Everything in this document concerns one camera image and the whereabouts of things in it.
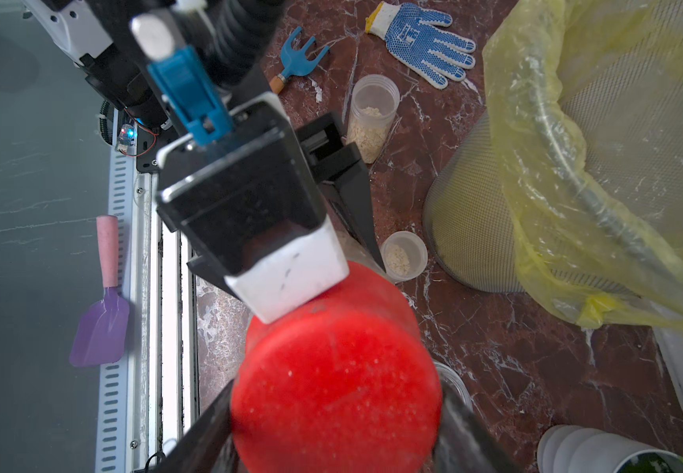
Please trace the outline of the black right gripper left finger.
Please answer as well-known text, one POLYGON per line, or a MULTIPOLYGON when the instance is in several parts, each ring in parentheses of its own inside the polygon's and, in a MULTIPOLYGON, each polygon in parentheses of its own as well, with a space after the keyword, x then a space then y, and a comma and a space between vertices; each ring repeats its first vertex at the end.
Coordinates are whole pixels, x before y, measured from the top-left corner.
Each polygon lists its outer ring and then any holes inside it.
POLYGON ((152 472, 234 472, 231 380, 171 453, 156 455, 152 472))

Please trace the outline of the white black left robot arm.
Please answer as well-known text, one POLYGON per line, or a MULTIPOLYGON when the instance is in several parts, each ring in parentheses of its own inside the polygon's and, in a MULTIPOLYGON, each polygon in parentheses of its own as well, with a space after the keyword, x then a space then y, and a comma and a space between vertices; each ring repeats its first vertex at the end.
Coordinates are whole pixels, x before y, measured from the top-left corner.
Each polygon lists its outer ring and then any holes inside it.
POLYGON ((340 220, 375 266, 367 171, 337 114, 294 127, 259 62, 280 1, 32 1, 28 8, 158 151, 158 214, 184 234, 202 278, 243 276, 340 220))

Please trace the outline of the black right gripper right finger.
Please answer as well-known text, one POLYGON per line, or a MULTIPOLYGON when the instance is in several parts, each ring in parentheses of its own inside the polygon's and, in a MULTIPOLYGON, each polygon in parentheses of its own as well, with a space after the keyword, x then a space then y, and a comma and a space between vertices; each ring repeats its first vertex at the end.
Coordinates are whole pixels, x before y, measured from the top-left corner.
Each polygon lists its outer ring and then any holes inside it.
POLYGON ((469 410, 459 393, 449 384, 441 386, 441 418, 432 455, 433 471, 521 472, 521 468, 469 410))

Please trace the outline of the brown-lidded oatmeal jar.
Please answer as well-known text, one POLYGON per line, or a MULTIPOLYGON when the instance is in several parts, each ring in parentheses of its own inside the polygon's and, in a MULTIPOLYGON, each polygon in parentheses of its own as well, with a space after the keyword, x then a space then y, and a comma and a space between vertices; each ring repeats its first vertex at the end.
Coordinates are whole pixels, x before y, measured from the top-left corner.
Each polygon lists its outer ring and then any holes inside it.
POLYGON ((463 404, 465 404, 465 406, 467 406, 467 408, 471 412, 473 412, 473 402, 471 402, 471 394, 469 393, 469 390, 467 389, 465 382, 463 382, 459 374, 448 365, 439 362, 435 362, 434 366, 439 374, 440 380, 442 380, 442 382, 446 382, 446 384, 451 386, 451 388, 453 388, 453 390, 455 390, 455 392, 459 395, 459 398, 461 398, 463 404))

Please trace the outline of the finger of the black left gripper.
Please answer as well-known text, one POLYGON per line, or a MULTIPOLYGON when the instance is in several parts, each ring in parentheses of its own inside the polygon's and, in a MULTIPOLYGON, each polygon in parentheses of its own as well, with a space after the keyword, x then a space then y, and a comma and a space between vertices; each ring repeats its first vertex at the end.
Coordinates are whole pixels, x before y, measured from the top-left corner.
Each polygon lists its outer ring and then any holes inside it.
POLYGON ((355 143, 343 141, 339 114, 328 112, 296 130, 319 190, 347 233, 385 268, 376 240, 369 171, 355 143))

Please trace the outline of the red jar lid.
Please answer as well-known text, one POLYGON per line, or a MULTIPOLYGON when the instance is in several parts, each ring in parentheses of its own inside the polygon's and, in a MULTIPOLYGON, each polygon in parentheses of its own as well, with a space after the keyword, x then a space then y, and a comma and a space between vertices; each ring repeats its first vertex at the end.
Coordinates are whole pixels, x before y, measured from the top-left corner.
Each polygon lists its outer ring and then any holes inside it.
POLYGON ((250 472, 416 472, 441 406, 405 296, 352 263, 347 279, 306 305, 251 321, 230 414, 250 472))

